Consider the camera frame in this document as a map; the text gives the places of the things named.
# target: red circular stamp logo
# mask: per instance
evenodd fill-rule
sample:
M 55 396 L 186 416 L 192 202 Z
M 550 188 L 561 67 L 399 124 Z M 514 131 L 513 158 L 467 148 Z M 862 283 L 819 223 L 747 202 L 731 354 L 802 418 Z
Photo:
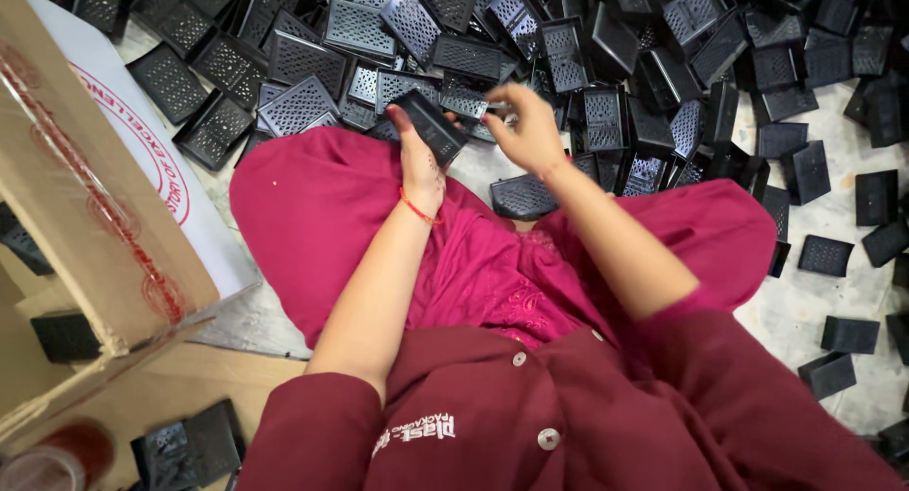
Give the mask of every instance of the red circular stamp logo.
M 186 300 L 174 280 L 164 275 L 145 276 L 142 280 L 142 298 L 152 311 L 172 324 L 183 320 Z
M 38 69 L 22 56 L 16 47 L 6 42 L 0 42 L 0 58 L 13 69 L 13 74 L 29 88 L 41 88 L 41 76 Z
M 88 195 L 88 198 L 85 199 L 85 209 L 105 232 L 121 241 L 134 241 L 142 233 L 142 223 L 139 221 L 139 217 L 124 202 L 114 200 L 110 208 L 105 208 L 101 206 L 95 195 Z
M 51 142 L 47 140 L 46 132 L 41 130 L 41 126 L 38 124 L 32 124 L 32 128 L 29 130 L 29 135 L 32 137 L 32 143 L 36 147 L 40 148 L 41 151 L 49 158 L 57 161 L 63 167 L 69 167 L 69 163 L 66 162 L 66 159 L 58 153 L 52 146 Z M 60 149 L 62 152 L 71 152 L 75 155 L 77 159 L 81 162 L 85 162 L 85 155 L 82 154 L 82 150 L 75 144 L 72 138 L 69 137 L 69 134 L 62 133 L 66 138 L 68 143 L 68 149 Z

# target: black plastic grater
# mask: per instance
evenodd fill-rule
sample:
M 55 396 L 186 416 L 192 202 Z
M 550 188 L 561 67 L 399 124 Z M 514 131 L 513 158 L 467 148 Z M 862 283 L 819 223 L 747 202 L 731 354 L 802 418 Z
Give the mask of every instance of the black plastic grater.
M 346 69 L 345 56 L 293 35 L 277 32 L 267 77 L 284 84 L 297 84 L 315 75 L 332 98 L 337 99 L 341 95 Z
M 167 44 L 158 44 L 126 68 L 173 125 L 189 118 L 208 96 L 196 75 Z
M 311 75 L 256 111 L 275 136 L 287 136 L 299 133 L 326 111 L 338 113 L 338 108 L 322 81 Z
M 130 12 L 185 58 L 214 27 L 190 0 L 134 0 Z
M 403 109 L 414 124 L 429 150 L 433 151 L 439 167 L 445 167 L 458 155 L 467 137 L 442 115 L 438 107 L 426 100 L 419 90 L 409 90 L 393 101 Z
M 253 117 L 220 90 L 213 90 L 174 136 L 174 144 L 208 171 L 220 171 Z

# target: white button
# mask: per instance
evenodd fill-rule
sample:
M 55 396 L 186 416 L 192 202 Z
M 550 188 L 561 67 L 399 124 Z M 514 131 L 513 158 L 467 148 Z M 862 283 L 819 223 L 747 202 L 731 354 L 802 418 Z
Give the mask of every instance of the white button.
M 543 429 L 536 437 L 536 442 L 543 450 L 554 450 L 559 444 L 559 433 L 555 429 Z

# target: white speckled floor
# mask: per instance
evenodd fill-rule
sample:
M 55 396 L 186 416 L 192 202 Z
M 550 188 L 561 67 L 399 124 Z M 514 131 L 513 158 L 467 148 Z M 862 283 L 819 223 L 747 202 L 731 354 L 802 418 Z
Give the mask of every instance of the white speckled floor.
M 130 62 L 155 44 L 156 38 L 130 21 L 118 51 L 125 62 Z M 788 120 L 809 123 L 809 138 L 824 141 L 833 191 L 809 205 L 791 208 L 792 251 L 783 275 L 778 280 L 766 278 L 757 295 L 736 311 L 739 321 L 791 369 L 824 354 L 819 344 L 826 315 L 882 322 L 887 313 L 898 312 L 909 304 L 907 296 L 890 286 L 892 263 L 874 269 L 868 262 L 861 239 L 871 228 L 856 227 L 856 174 L 893 168 L 905 171 L 906 154 L 900 146 L 871 149 L 864 129 L 842 115 L 855 84 L 853 80 L 816 90 L 821 109 Z M 162 120 L 171 134 L 175 134 L 176 128 L 164 117 Z M 733 138 L 746 152 L 754 153 L 755 135 L 751 102 L 743 95 Z M 227 186 L 238 155 L 239 152 L 218 174 L 197 166 L 194 169 L 224 222 L 243 243 L 227 199 Z M 783 187 L 778 164 L 772 166 L 770 183 Z M 450 174 L 489 203 L 490 183 L 517 176 L 522 171 L 494 145 L 472 141 L 454 161 Z M 817 276 L 796 269 L 802 242 L 809 233 L 856 244 L 847 278 Z M 718 264 L 735 266 L 734 262 Z M 287 320 L 275 292 L 267 285 L 229 305 L 197 341 L 267 354 L 309 356 L 302 335 Z M 876 432 L 901 420 L 909 373 L 903 371 L 883 323 L 876 353 L 853 356 L 853 359 L 858 385 L 824 399 L 824 407 L 859 434 Z

